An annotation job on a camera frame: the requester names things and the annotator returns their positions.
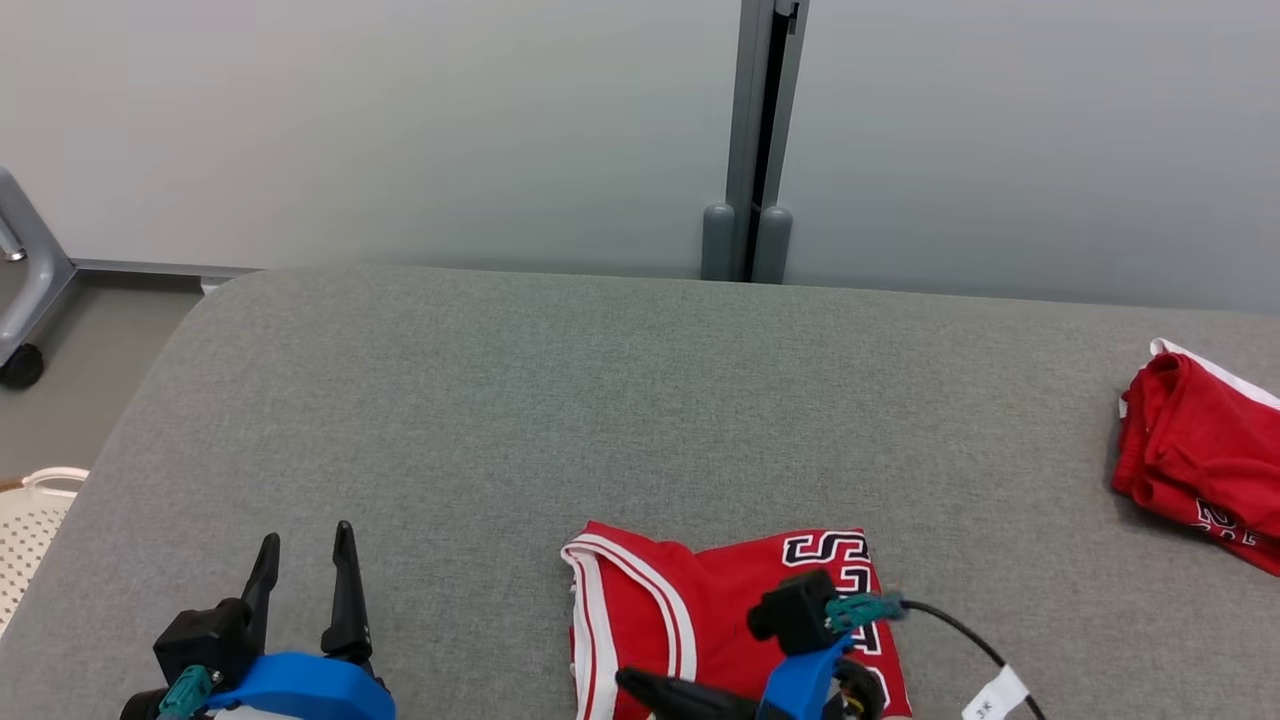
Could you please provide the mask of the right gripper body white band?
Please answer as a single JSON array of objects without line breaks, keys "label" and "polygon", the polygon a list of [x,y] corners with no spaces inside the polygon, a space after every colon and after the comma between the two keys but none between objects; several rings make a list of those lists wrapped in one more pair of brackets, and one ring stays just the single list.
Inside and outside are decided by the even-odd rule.
[{"label": "right gripper body white band", "polygon": [[887,705],[881,676],[851,659],[836,662],[826,698],[826,719],[882,719]]}]

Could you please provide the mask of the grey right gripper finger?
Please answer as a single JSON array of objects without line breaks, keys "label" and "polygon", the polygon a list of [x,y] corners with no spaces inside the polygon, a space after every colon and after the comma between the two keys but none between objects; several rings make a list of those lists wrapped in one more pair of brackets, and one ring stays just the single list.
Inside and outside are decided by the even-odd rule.
[{"label": "grey right gripper finger", "polygon": [[636,667],[620,669],[614,682],[654,719],[756,719],[759,710],[758,701],[728,691]]}]

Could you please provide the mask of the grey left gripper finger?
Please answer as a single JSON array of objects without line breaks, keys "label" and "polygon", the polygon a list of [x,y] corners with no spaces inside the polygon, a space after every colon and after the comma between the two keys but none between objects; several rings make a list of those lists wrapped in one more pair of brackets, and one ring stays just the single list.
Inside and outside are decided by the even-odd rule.
[{"label": "grey left gripper finger", "polygon": [[278,533],[262,538],[259,555],[250,578],[244,584],[241,600],[250,611],[247,635],[257,655],[265,653],[270,594],[276,585],[280,566],[282,539]]},{"label": "grey left gripper finger", "polygon": [[342,662],[369,664],[372,657],[369,611],[355,529],[347,520],[337,524],[332,560],[335,566],[332,620],[321,634],[321,651]]}]

